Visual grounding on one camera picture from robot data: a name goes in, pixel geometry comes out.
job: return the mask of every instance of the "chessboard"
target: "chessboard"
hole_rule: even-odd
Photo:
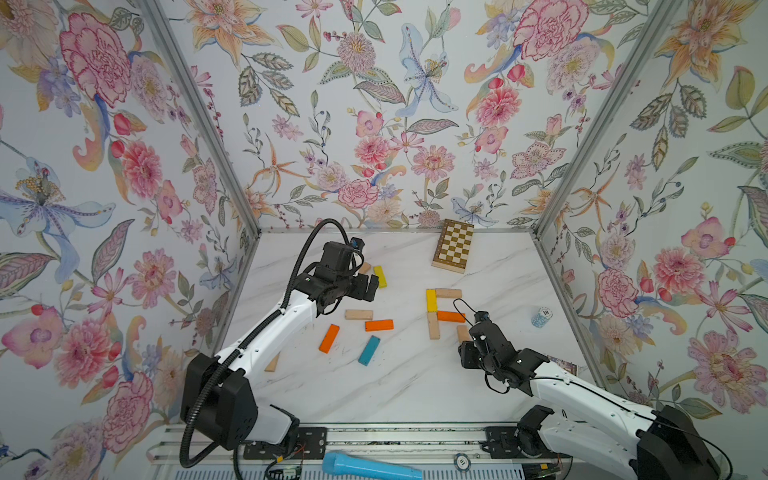
[[[464,273],[474,229],[470,223],[444,220],[432,266]]]

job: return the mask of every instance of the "marble surface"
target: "marble surface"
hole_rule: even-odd
[[[267,233],[258,246],[248,280],[227,332],[229,345],[253,328],[282,295],[308,233]],[[479,370],[463,369],[458,358],[457,323],[440,322],[440,340],[430,340],[426,319],[428,288],[458,288],[475,310],[487,310],[517,349],[531,348],[576,363],[590,377],[552,285],[527,233],[475,231],[466,273],[432,266],[439,233],[364,233],[363,253],[384,269],[387,288],[372,303],[345,298],[292,338],[276,372],[256,384],[257,398],[293,413],[302,422],[500,422],[518,420],[535,402],[516,390],[499,395],[485,386]],[[321,233],[305,265],[319,260],[323,244],[338,233]],[[542,306],[554,315],[542,329],[531,317]],[[438,299],[454,311],[452,300]],[[346,309],[374,311],[393,319],[371,363],[357,359],[371,333],[364,322],[345,320]],[[341,327],[326,355],[318,346],[331,323]],[[492,386],[501,384],[490,379]]]

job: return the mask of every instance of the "peony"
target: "peony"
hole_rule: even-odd
[[[698,227],[688,230],[680,240],[699,257],[716,258],[727,255],[730,250],[723,242],[724,237],[725,230],[720,221],[717,217],[710,217],[699,223]]]
[[[536,141],[525,152],[512,155],[515,169],[513,178],[533,177],[538,172],[555,164],[565,155],[564,148],[552,148],[548,144]]]
[[[600,54],[600,45],[589,37],[570,44],[549,61],[547,90],[568,88],[584,78]]]
[[[67,425],[53,441],[51,461],[48,463],[49,478],[90,478],[94,468],[101,461],[102,443],[104,433],[100,419]]]
[[[383,118],[378,118],[369,111],[360,111],[357,114],[357,127],[355,132],[358,137],[369,137],[371,135],[377,135],[381,131],[383,125]]]
[[[375,223],[387,223],[402,212],[399,200],[383,198],[368,208],[368,218]]]
[[[129,142],[123,153],[123,177],[139,197],[154,197],[163,180],[160,157],[154,153],[154,148],[143,141]]]
[[[102,424],[107,450],[120,453],[139,436],[149,418],[153,392],[152,381],[142,372],[136,372],[130,382],[118,383]]]
[[[192,170],[194,175],[195,188],[192,198],[199,204],[205,205],[205,211],[210,215],[216,208],[216,199],[218,197],[216,189],[216,168],[213,161],[209,158],[205,165],[195,167]]]
[[[625,270],[634,253],[634,240],[614,233],[600,245],[600,256],[608,268]]]
[[[131,64],[118,34],[90,13],[69,15],[69,30],[59,35],[61,54],[80,89],[114,108],[131,89]]]
[[[56,356],[59,384],[73,389],[81,380],[90,382],[104,367],[111,347],[105,324],[86,319],[73,325],[61,341],[62,353]]]
[[[368,180],[355,180],[339,189],[339,201],[351,208],[363,208],[379,199],[379,188]]]
[[[373,43],[362,33],[350,33],[342,38],[336,53],[341,62],[353,73],[365,73],[376,63]]]
[[[635,349],[634,334],[623,320],[610,313],[600,317],[598,332],[605,342],[605,348],[620,355],[632,355]]]
[[[49,307],[40,316],[17,323],[2,336],[2,344],[24,363],[36,369],[48,365],[53,351],[58,348],[63,326],[61,317],[54,307]]]
[[[446,172],[453,170],[454,159],[455,156],[445,147],[437,148],[432,145],[428,151],[423,149],[414,156],[411,170],[417,175],[424,174],[431,181],[437,182],[448,176]]]
[[[637,310],[637,289],[620,270],[609,268],[598,277],[600,300],[615,316],[626,318]]]
[[[703,343],[690,339],[688,356],[699,363],[694,368],[696,390],[711,393],[721,407],[727,393],[732,409],[749,413],[755,403],[766,406],[766,390],[760,383],[768,381],[768,369],[752,365],[757,357],[752,348],[737,350],[738,346],[739,336],[730,330],[725,335],[709,332],[704,334]]]
[[[344,167],[336,162],[317,171],[317,185],[330,192],[335,192],[347,182]]]
[[[130,275],[126,281],[133,286],[132,294],[136,300],[144,298],[145,309],[157,306],[157,298],[166,296],[176,291],[174,280],[176,270],[174,259],[165,255],[165,249],[161,248],[152,252],[144,252],[144,262],[136,260],[134,268],[138,273]]]
[[[588,15],[582,0],[534,0],[523,13],[512,46],[522,45],[523,59],[551,57],[576,39]]]
[[[389,155],[389,145],[384,137],[364,137],[357,147],[355,156],[364,164],[377,165],[382,163]]]
[[[165,116],[165,84],[157,73],[154,62],[135,55],[131,62],[131,93],[147,109],[149,115],[163,123]]]
[[[512,87],[501,87],[491,90],[480,102],[477,120],[483,127],[494,127],[509,121],[520,111],[522,100],[520,94]]]
[[[160,211],[160,217],[169,225],[173,223],[170,218],[176,217],[183,210],[170,180],[164,181],[163,187],[157,191],[157,209]]]
[[[661,249],[656,261],[657,281],[672,293],[692,293],[704,281],[704,265],[683,247]]]
[[[157,375],[154,377],[154,402],[165,410],[180,399],[184,388],[184,365],[181,355],[173,350],[163,354],[163,359],[157,364]]]

